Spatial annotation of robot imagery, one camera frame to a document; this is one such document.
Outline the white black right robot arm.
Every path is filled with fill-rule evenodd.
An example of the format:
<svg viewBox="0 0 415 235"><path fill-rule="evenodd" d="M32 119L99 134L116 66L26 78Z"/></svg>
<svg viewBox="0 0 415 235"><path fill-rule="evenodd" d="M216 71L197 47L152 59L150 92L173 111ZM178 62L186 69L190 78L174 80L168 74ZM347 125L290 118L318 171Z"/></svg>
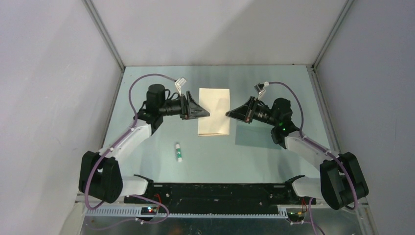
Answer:
<svg viewBox="0 0 415 235"><path fill-rule="evenodd" d="M332 151L307 137L292 122L292 113L291 102L285 98L277 98L269 108L251 96L242 106L226 112L226 116L244 123L256 120L271 125L274 144L298 154L319 171L319 178L292 179L292 187L284 192L289 204L296 205L304 197L312 197L339 210L366 197L369 188L357 157L350 152Z"/></svg>

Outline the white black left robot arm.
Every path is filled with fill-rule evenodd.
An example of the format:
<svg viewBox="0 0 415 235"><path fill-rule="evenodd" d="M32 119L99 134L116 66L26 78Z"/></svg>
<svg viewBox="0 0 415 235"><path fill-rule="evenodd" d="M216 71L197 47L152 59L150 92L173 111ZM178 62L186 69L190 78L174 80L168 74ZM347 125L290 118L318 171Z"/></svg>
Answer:
<svg viewBox="0 0 415 235"><path fill-rule="evenodd" d="M145 107L135 113L125 133L108 147L97 152L87 151L83 155L78 185L82 193L106 203L133 194L143 204L154 200L155 191L148 186L151 180L137 174L126 175L120 164L157 131L164 116L178 115L182 120L190 120L210 115L190 92L172 99L167 98L166 91L162 84L149 86Z"/></svg>

